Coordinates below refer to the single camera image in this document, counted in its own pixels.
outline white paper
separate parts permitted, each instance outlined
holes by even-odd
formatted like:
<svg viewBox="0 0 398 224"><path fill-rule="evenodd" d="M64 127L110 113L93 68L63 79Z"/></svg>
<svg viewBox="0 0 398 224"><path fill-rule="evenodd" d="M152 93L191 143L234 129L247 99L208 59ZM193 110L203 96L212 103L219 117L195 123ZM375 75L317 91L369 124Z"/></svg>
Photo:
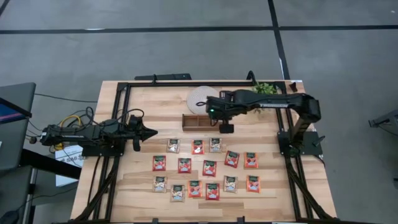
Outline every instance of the white paper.
<svg viewBox="0 0 398 224"><path fill-rule="evenodd" d="M81 156L83 148L80 146L68 146L65 149L60 151L55 151L55 159L58 161L66 162L67 164L83 167L83 157ZM55 185L57 187L62 187L71 183L74 183L78 180L64 177L61 175L55 176Z"/></svg>

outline table leg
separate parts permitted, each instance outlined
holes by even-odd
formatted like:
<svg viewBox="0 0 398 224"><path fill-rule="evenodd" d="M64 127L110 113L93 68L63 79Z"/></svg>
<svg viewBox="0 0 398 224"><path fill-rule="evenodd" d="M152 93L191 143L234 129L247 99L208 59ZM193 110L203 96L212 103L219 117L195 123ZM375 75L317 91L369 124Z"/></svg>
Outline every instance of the table leg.
<svg viewBox="0 0 398 224"><path fill-rule="evenodd" d="M27 149L22 150L21 159L19 161L21 166L32 166L40 170L52 172L54 174L62 175L79 179L81 168L73 165L60 162L56 159L40 155Z"/></svg>

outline food package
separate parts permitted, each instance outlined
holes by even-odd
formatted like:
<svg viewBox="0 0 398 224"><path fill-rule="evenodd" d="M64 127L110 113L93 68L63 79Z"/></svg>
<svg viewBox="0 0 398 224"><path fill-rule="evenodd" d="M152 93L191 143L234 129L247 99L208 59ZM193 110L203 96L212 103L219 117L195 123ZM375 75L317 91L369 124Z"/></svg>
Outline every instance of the food package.
<svg viewBox="0 0 398 224"><path fill-rule="evenodd" d="M224 191L225 192L238 192L238 178L224 176Z"/></svg>
<svg viewBox="0 0 398 224"><path fill-rule="evenodd" d="M202 175L207 175L211 177L216 176L217 162L216 161L203 161L203 172Z"/></svg>
<svg viewBox="0 0 398 224"><path fill-rule="evenodd" d="M203 140L193 140L192 141L192 154L193 155L203 155L205 153L205 145Z"/></svg>
<svg viewBox="0 0 398 224"><path fill-rule="evenodd" d="M257 158L257 153L255 152L245 152L244 153L244 168L258 168L259 161Z"/></svg>
<svg viewBox="0 0 398 224"><path fill-rule="evenodd" d="M222 152L220 138L211 138L210 139L210 152Z"/></svg>
<svg viewBox="0 0 398 224"><path fill-rule="evenodd" d="M166 156L154 156L152 171L166 170Z"/></svg>
<svg viewBox="0 0 398 224"><path fill-rule="evenodd" d="M179 153L180 152L180 140L179 139L169 139L167 141L166 152Z"/></svg>
<svg viewBox="0 0 398 224"><path fill-rule="evenodd" d="M219 199L220 199L220 185L206 184L206 200L219 200Z"/></svg>
<svg viewBox="0 0 398 224"><path fill-rule="evenodd" d="M172 185L170 201L171 202L184 202L185 201L185 186L184 185Z"/></svg>
<svg viewBox="0 0 398 224"><path fill-rule="evenodd" d="M178 173L179 174L190 174L192 168L191 158L179 158L178 159Z"/></svg>
<svg viewBox="0 0 398 224"><path fill-rule="evenodd" d="M201 197L201 181L200 180L189 180L188 181L188 196L189 197Z"/></svg>
<svg viewBox="0 0 398 224"><path fill-rule="evenodd" d="M248 192L256 192L256 193L260 193L261 192L261 186L260 186L260 177L256 177L256 176L251 176L249 175L246 178L246 190Z"/></svg>
<svg viewBox="0 0 398 224"><path fill-rule="evenodd" d="M226 152L224 164L230 167L237 168L239 161L239 153L237 152Z"/></svg>
<svg viewBox="0 0 398 224"><path fill-rule="evenodd" d="M154 177L153 192L166 193L167 177Z"/></svg>

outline wooden table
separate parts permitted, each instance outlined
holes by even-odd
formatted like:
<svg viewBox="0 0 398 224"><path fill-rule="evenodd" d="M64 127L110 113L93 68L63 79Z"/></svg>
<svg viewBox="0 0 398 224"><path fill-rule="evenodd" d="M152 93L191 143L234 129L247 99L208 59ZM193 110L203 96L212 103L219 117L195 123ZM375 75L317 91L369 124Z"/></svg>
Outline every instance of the wooden table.
<svg viewBox="0 0 398 224"><path fill-rule="evenodd" d="M116 81L103 82L96 108L95 120L97 122L111 117L117 83ZM215 88L217 90L249 89L249 87ZM298 82L297 88L299 92L304 92L303 83ZM129 110L133 108L144 110L145 126L158 130L159 133L141 144L141 152L133 151L132 141L127 142L125 154L119 165L111 221L150 222L152 218L159 218L160 222L233 222L241 216L245 216L248 222L294 220L285 162L279 154L276 137L278 124L275 110L264 110L261 114L250 112L247 115L233 118L232 123L235 125L233 134L220 134L216 131L185 133L182 131L182 114L191 113L186 99L193 89L194 87L132 88ZM294 111L292 114L296 121L297 114ZM169 138L181 139L179 154L165 152ZM222 154L209 153L209 138L222 138ZM192 139L205 141L205 155L191 155ZM223 164L227 150L241 153L237 169ZM244 152L258 153L258 169L243 169ZM166 171L152 172L152 156L154 155L167 156ZM177 173L179 157L192 158L191 174ZM216 177L202 176L203 160L205 159L217 161ZM323 164L313 156L302 156L302 160L309 191L325 211L335 217L335 208ZM101 161L97 169L93 195L100 178ZM96 158L91 157L87 158L84 163L71 218L77 217L86 207L95 162ZM167 193L152 193L152 178L155 175L165 175L169 178ZM170 186L172 184L187 185L188 180L199 179L203 181L203 184L220 183L223 186L224 175L238 176L239 190L237 194L221 190L220 201L207 201L203 197L186 198L184 203L170 202ZM260 194L246 192L247 175L261 177ZM302 194L299 189L297 192L301 213L305 217ZM104 217L107 198L108 195L105 194L101 204L100 218Z"/></svg>

